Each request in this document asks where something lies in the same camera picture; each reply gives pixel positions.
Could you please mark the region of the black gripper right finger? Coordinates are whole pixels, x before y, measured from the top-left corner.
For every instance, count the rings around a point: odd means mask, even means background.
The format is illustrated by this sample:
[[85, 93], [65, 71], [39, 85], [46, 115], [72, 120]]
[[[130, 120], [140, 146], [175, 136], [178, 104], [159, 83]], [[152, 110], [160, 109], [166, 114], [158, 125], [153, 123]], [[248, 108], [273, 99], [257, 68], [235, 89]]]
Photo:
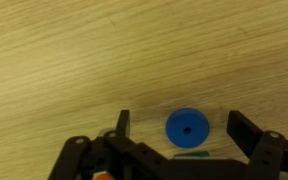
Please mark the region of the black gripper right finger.
[[257, 148], [263, 131], [240, 111], [229, 112], [226, 132], [248, 158], [263, 156], [261, 148]]

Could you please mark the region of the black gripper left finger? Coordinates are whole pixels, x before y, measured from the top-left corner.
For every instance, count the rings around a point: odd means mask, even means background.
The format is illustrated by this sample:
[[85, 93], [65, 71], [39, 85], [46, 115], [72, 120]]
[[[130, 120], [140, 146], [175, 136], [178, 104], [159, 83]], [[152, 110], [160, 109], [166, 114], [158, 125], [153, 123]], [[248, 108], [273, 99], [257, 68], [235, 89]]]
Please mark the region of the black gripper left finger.
[[116, 131], [124, 136], [130, 134], [130, 111], [121, 110], [116, 125]]

